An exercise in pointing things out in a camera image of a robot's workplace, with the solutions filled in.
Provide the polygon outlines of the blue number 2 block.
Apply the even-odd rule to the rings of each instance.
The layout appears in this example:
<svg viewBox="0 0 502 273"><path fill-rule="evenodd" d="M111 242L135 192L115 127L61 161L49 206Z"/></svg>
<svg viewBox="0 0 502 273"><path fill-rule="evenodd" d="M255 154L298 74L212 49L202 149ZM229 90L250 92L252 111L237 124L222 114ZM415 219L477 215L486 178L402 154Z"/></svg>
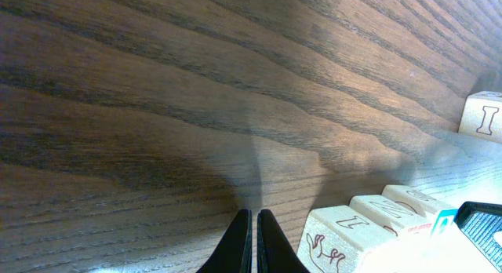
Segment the blue number 2 block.
<svg viewBox="0 0 502 273"><path fill-rule="evenodd" d="M457 207L406 185L386 185L381 194L427 219L432 238L447 230L458 212Z"/></svg>

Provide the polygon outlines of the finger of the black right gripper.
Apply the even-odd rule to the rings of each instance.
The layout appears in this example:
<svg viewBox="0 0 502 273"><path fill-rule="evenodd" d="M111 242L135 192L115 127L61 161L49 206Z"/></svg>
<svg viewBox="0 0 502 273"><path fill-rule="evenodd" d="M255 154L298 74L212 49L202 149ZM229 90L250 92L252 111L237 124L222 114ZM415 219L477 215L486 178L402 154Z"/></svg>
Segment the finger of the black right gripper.
<svg viewBox="0 0 502 273"><path fill-rule="evenodd" d="M477 250L501 271L501 244L495 234L501 232L501 205L464 202L454 222Z"/></svg>

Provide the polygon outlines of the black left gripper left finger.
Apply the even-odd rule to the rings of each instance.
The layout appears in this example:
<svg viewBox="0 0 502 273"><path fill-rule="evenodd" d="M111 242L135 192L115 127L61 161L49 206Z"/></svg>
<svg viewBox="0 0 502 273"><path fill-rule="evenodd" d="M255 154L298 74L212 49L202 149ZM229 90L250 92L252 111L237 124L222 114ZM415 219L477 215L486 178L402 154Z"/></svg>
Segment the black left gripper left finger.
<svg viewBox="0 0 502 273"><path fill-rule="evenodd" d="M197 273L250 273L252 237L252 212L240 209L209 259Z"/></svg>

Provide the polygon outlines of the red letter I block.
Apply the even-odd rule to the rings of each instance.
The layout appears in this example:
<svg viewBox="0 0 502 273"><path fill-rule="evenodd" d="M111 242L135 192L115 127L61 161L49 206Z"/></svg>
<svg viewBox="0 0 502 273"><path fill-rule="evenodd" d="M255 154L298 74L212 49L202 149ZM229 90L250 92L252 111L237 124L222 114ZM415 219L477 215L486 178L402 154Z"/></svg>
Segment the red letter I block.
<svg viewBox="0 0 502 273"><path fill-rule="evenodd" d="M428 234L432 222L383 195L356 195L349 206L396 237Z"/></svg>

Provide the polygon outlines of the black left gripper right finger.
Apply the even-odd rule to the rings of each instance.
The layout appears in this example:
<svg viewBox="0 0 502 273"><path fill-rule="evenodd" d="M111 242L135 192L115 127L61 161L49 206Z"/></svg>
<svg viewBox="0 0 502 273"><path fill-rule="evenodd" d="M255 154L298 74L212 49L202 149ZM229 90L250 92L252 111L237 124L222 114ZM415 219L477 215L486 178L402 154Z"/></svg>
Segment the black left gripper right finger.
<svg viewBox="0 0 502 273"><path fill-rule="evenodd" d="M309 273L269 209L257 217L257 270L259 273Z"/></svg>

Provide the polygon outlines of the red letter A block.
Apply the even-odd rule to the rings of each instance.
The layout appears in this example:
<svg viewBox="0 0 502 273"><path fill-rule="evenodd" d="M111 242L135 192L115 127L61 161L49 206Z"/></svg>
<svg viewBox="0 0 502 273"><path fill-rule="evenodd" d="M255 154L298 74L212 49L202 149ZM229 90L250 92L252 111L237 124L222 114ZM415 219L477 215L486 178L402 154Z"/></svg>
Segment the red letter A block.
<svg viewBox="0 0 502 273"><path fill-rule="evenodd" d="M313 209L297 257L310 272L396 272L395 236L349 206Z"/></svg>

